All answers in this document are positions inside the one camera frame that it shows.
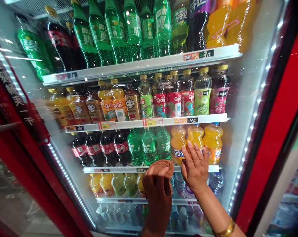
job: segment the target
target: fanta bottle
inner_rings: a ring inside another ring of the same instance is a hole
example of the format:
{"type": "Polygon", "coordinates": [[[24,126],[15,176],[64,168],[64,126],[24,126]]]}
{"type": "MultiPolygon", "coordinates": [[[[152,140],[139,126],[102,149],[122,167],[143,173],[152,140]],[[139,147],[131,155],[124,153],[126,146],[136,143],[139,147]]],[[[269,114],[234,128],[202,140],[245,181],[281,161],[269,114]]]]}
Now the fanta bottle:
{"type": "Polygon", "coordinates": [[[110,92],[113,95],[113,106],[115,108],[117,121],[129,121],[126,101],[124,98],[125,92],[120,86],[117,85],[117,79],[112,79],[111,82],[113,83],[113,88],[110,90],[110,92]]]}
{"type": "Polygon", "coordinates": [[[217,165],[219,163],[223,146],[221,136],[224,132],[218,124],[212,123],[205,127],[203,144],[207,150],[208,164],[210,165],[217,165]]]}
{"type": "Polygon", "coordinates": [[[98,81],[97,83],[100,86],[97,95],[101,99],[101,107],[105,121],[116,121],[116,113],[113,106],[113,96],[108,87],[105,85],[104,81],[98,81]]]}
{"type": "Polygon", "coordinates": [[[184,159],[184,155],[182,152],[182,146],[186,147],[187,141],[185,139],[185,129],[181,125],[176,125],[172,128],[172,139],[171,139],[171,153],[172,153],[172,161],[174,161],[177,165],[180,165],[182,159],[184,159]]]}
{"type": "Polygon", "coordinates": [[[207,23],[209,32],[206,43],[207,48],[226,46],[224,33],[230,18],[232,2],[233,0],[216,0],[212,3],[210,17],[207,23]]]}

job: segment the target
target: bangle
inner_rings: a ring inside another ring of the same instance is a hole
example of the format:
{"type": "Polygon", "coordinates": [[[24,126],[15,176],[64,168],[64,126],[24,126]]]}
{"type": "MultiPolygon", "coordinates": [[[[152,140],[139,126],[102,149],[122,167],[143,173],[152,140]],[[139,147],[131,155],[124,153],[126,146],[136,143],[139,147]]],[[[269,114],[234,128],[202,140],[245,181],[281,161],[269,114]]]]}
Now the bangle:
{"type": "Polygon", "coordinates": [[[229,237],[235,229],[235,222],[232,218],[230,218],[229,226],[226,230],[222,231],[221,233],[213,233],[215,237],[229,237]]]}

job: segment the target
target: soda bottle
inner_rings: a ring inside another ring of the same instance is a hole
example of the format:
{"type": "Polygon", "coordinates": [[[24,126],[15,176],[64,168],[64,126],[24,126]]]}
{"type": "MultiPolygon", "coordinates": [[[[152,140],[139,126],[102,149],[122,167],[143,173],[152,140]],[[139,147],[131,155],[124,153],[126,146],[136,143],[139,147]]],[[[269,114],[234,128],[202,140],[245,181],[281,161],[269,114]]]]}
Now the soda bottle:
{"type": "Polygon", "coordinates": [[[128,149],[127,136],[125,136],[125,134],[123,134],[119,129],[116,130],[114,146],[119,157],[119,163],[122,166],[130,164],[132,162],[132,158],[128,149]]]}
{"type": "Polygon", "coordinates": [[[89,22],[95,47],[102,66],[115,64],[114,52],[110,44],[105,19],[95,0],[88,0],[90,6],[89,22]]]}
{"type": "Polygon", "coordinates": [[[29,25],[27,18],[19,13],[14,13],[19,22],[18,39],[21,42],[27,57],[36,69],[37,76],[43,81],[43,76],[53,74],[54,68],[43,41],[29,25]]]}
{"type": "Polygon", "coordinates": [[[156,134],[157,153],[159,160],[171,160],[171,136],[165,129],[165,126],[160,127],[156,134]]]}
{"type": "Polygon", "coordinates": [[[181,84],[178,81],[177,71],[170,72],[170,85],[166,98],[168,118],[181,117],[181,84]]]}
{"type": "Polygon", "coordinates": [[[157,57],[171,55],[171,4],[169,0],[155,0],[153,16],[155,20],[155,45],[157,57]]]}
{"type": "Polygon", "coordinates": [[[190,18],[188,34],[188,50],[198,51],[206,49],[206,40],[208,37],[207,22],[211,0],[191,0],[190,18]]]}
{"type": "Polygon", "coordinates": [[[221,136],[224,132],[218,124],[219,123],[212,123],[205,127],[203,144],[207,150],[208,163],[210,165],[217,165],[219,163],[223,146],[221,136]]]}
{"type": "Polygon", "coordinates": [[[181,116],[191,116],[194,114],[194,80],[191,77],[191,70],[183,71],[181,80],[181,116]]]}
{"type": "Polygon", "coordinates": [[[181,165],[184,155],[182,152],[182,146],[186,147],[187,141],[185,139],[185,129],[181,125],[176,125],[172,128],[172,160],[177,164],[181,165]]]}
{"type": "Polygon", "coordinates": [[[140,93],[142,118],[153,118],[155,114],[153,108],[153,98],[151,95],[151,85],[147,80],[147,75],[140,75],[140,79],[141,83],[138,90],[140,93]]]}
{"type": "Polygon", "coordinates": [[[113,95],[105,85],[104,81],[98,81],[97,83],[100,86],[97,95],[101,99],[101,107],[105,121],[116,121],[116,113],[113,106],[113,95]]]}
{"type": "Polygon", "coordinates": [[[189,0],[176,0],[172,8],[172,44],[175,53],[186,53],[186,38],[189,25],[187,22],[189,0]]]}
{"type": "Polygon", "coordinates": [[[226,46],[224,33],[228,25],[231,14],[233,0],[218,0],[212,3],[210,16],[207,23],[209,37],[207,39],[207,48],[217,48],[226,46]]]}
{"type": "Polygon", "coordinates": [[[126,188],[124,186],[124,175],[122,173],[113,174],[112,186],[117,197],[125,196],[126,188]]]}
{"type": "Polygon", "coordinates": [[[143,52],[145,59],[155,58],[155,35],[153,15],[149,8],[148,0],[141,3],[141,29],[143,39],[143,52]]]}
{"type": "Polygon", "coordinates": [[[124,24],[121,21],[114,0],[105,2],[105,19],[109,39],[114,49],[116,64],[127,62],[127,43],[125,39],[124,24]]]}
{"type": "Polygon", "coordinates": [[[80,159],[83,167],[94,166],[94,160],[87,153],[84,140],[82,140],[77,134],[78,133],[71,133],[74,137],[74,140],[71,142],[71,148],[74,155],[80,159]]]}
{"type": "Polygon", "coordinates": [[[58,53],[63,66],[63,71],[74,71],[76,65],[73,60],[73,45],[67,30],[62,26],[56,10],[50,6],[45,6],[48,13],[48,34],[52,45],[58,53]]]}
{"type": "Polygon", "coordinates": [[[144,153],[141,144],[141,135],[133,128],[127,137],[128,147],[132,156],[132,164],[140,166],[144,159],[144,153]]]}
{"type": "Polygon", "coordinates": [[[113,96],[113,106],[115,108],[117,121],[128,121],[129,119],[127,115],[126,101],[124,98],[125,92],[120,86],[117,85],[117,79],[112,79],[111,82],[113,83],[113,88],[110,90],[110,92],[113,96]]]}
{"type": "Polygon", "coordinates": [[[90,181],[90,187],[95,195],[96,198],[103,195],[103,189],[101,187],[100,181],[101,181],[101,174],[90,174],[91,181],[90,181]]]}
{"type": "Polygon", "coordinates": [[[115,152],[114,138],[110,136],[109,130],[102,130],[100,146],[102,153],[106,157],[106,164],[108,166],[115,166],[118,163],[119,157],[115,152]]]}
{"type": "Polygon", "coordinates": [[[130,83],[127,85],[127,91],[125,94],[126,107],[128,117],[130,121],[141,120],[141,106],[140,106],[140,95],[137,90],[132,90],[130,83]]]}
{"type": "Polygon", "coordinates": [[[105,196],[106,197],[113,196],[115,194],[112,183],[111,183],[113,175],[102,173],[101,176],[102,176],[102,178],[100,181],[100,185],[103,189],[105,196]]]}
{"type": "Polygon", "coordinates": [[[208,67],[199,70],[199,77],[195,82],[194,115],[209,114],[209,98],[212,90],[212,79],[209,77],[208,67]]]}
{"type": "Polygon", "coordinates": [[[155,107],[155,115],[156,117],[166,118],[166,95],[164,93],[164,84],[161,81],[162,74],[155,74],[156,81],[152,85],[152,89],[154,92],[153,96],[153,104],[155,107]]]}
{"type": "Polygon", "coordinates": [[[124,18],[127,26],[127,45],[131,61],[144,59],[142,51],[142,32],[140,14],[134,0],[124,1],[124,18]]]}
{"type": "Polygon", "coordinates": [[[124,185],[129,197],[135,197],[138,193],[137,179],[134,173],[126,173],[124,178],[124,185]]]}
{"type": "Polygon", "coordinates": [[[218,66],[217,74],[213,78],[210,95],[210,114],[225,113],[226,99],[230,85],[230,76],[226,74],[227,69],[227,64],[218,66]]]}

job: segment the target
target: cola bottle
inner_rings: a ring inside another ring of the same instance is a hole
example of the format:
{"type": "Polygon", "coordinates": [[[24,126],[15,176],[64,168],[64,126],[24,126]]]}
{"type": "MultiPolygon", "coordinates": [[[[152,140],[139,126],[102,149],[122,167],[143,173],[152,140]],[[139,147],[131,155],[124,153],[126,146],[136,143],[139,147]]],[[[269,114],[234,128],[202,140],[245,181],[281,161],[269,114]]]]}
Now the cola bottle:
{"type": "Polygon", "coordinates": [[[132,162],[132,157],[129,152],[127,135],[125,131],[119,129],[116,130],[114,137],[114,146],[117,155],[119,156],[119,163],[122,166],[126,166],[132,162]]]}
{"type": "Polygon", "coordinates": [[[106,164],[108,166],[115,166],[119,161],[119,157],[115,152],[114,136],[111,136],[110,131],[111,130],[102,130],[100,146],[106,158],[106,164]]]}

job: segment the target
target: plastic bottle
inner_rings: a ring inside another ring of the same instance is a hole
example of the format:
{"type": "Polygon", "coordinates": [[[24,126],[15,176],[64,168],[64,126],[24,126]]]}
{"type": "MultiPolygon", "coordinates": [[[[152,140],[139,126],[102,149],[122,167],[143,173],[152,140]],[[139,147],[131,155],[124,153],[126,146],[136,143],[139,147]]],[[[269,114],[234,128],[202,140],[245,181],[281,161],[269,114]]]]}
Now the plastic bottle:
{"type": "Polygon", "coordinates": [[[151,95],[151,85],[147,80],[147,75],[140,75],[141,83],[139,85],[140,104],[142,118],[153,118],[155,116],[153,107],[153,98],[151,95]]]}
{"type": "Polygon", "coordinates": [[[127,43],[125,39],[124,24],[121,21],[114,0],[106,0],[105,2],[105,19],[109,39],[114,49],[116,64],[126,63],[128,55],[126,56],[127,43]]]}
{"type": "Polygon", "coordinates": [[[184,155],[182,152],[182,146],[186,147],[187,141],[185,139],[185,129],[181,125],[176,125],[172,128],[172,161],[174,161],[177,165],[181,165],[182,159],[184,159],[184,155]]]}
{"type": "Polygon", "coordinates": [[[145,164],[147,166],[158,160],[156,152],[156,136],[145,127],[145,132],[142,135],[142,146],[145,153],[145,164]]]}
{"type": "Polygon", "coordinates": [[[89,23],[95,47],[98,51],[101,65],[115,64],[114,52],[110,44],[105,19],[95,0],[88,0],[90,12],[89,23]]]}
{"type": "Polygon", "coordinates": [[[181,80],[181,116],[191,116],[194,114],[194,80],[191,77],[191,70],[183,71],[181,80]]]}
{"type": "Polygon", "coordinates": [[[194,115],[209,114],[212,79],[208,75],[208,67],[199,70],[199,77],[196,80],[194,87],[194,115]]]}
{"type": "Polygon", "coordinates": [[[224,132],[218,124],[212,123],[205,127],[203,144],[207,150],[208,164],[210,165],[217,165],[219,163],[223,146],[221,136],[224,132]]]}
{"type": "Polygon", "coordinates": [[[117,79],[111,79],[111,82],[113,83],[113,87],[110,92],[113,96],[113,106],[115,108],[117,121],[128,121],[129,119],[127,114],[126,101],[124,98],[125,92],[120,86],[117,85],[117,79]]]}
{"type": "Polygon", "coordinates": [[[171,160],[171,136],[165,126],[156,133],[156,145],[159,160],[171,160]]]}
{"type": "Polygon", "coordinates": [[[207,22],[211,0],[192,0],[190,1],[190,18],[188,34],[188,50],[198,51],[206,49],[208,37],[207,22]]]}
{"type": "Polygon", "coordinates": [[[226,99],[229,91],[230,76],[226,74],[228,65],[221,65],[217,68],[217,74],[213,78],[213,85],[210,95],[210,114],[225,113],[226,99]]]}
{"type": "Polygon", "coordinates": [[[144,59],[140,14],[134,0],[124,1],[124,18],[127,26],[127,45],[131,61],[144,59]]]}
{"type": "Polygon", "coordinates": [[[156,55],[157,57],[171,55],[172,25],[169,0],[155,0],[153,16],[156,30],[156,55]]]}
{"type": "Polygon", "coordinates": [[[104,81],[98,81],[97,83],[100,86],[100,89],[98,90],[97,95],[101,99],[101,107],[103,110],[105,121],[116,121],[116,113],[113,106],[112,93],[105,85],[104,81]]]}
{"type": "Polygon", "coordinates": [[[135,197],[138,193],[137,179],[134,173],[126,173],[124,178],[124,185],[129,197],[135,197]]]}
{"type": "Polygon", "coordinates": [[[177,77],[177,71],[170,72],[171,88],[166,98],[168,118],[181,117],[181,84],[177,77]]]}
{"type": "Polygon", "coordinates": [[[141,120],[141,105],[139,92],[138,90],[132,90],[132,85],[130,83],[126,85],[127,91],[125,94],[125,101],[129,120],[141,120]]]}
{"type": "Polygon", "coordinates": [[[172,8],[172,44],[175,53],[186,53],[186,38],[188,37],[190,1],[176,0],[172,8]]]}

